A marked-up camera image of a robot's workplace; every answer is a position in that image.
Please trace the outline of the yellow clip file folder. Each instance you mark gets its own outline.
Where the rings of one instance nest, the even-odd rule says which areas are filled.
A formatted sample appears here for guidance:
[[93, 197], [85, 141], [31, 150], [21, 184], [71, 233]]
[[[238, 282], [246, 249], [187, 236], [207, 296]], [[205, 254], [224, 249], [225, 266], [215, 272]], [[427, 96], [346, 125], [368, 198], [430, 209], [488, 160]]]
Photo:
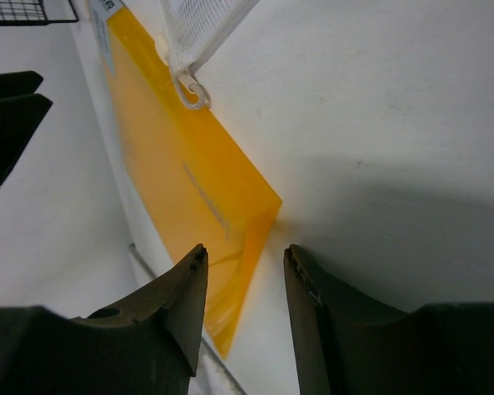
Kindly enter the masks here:
[[281, 198], [208, 109], [180, 100], [152, 37], [120, 1], [89, 13], [123, 160], [170, 258], [208, 253], [205, 326], [227, 357]]

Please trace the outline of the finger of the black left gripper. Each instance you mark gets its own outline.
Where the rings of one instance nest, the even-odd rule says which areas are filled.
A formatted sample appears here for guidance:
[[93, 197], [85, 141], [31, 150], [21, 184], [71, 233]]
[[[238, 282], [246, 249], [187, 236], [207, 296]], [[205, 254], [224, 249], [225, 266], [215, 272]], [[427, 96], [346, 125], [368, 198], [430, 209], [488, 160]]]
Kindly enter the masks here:
[[52, 105], [41, 94], [0, 99], [0, 188]]
[[44, 78], [35, 71], [0, 74], [0, 100], [34, 94]]

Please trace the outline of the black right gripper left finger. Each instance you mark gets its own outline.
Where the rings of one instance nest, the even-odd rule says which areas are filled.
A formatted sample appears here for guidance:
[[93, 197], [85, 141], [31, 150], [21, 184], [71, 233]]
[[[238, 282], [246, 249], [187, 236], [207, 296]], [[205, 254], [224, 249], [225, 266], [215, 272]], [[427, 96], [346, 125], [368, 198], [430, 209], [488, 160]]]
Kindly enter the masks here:
[[0, 308], [0, 394], [186, 394], [197, 373], [208, 255], [85, 318]]

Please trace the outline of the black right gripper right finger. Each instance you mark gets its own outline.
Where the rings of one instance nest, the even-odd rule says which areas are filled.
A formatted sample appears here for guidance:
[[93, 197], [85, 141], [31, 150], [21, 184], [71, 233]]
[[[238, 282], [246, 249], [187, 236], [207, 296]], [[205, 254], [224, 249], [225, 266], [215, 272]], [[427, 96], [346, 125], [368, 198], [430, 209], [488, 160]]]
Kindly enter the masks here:
[[405, 313], [295, 244], [283, 266], [301, 393], [494, 394], [494, 303]]

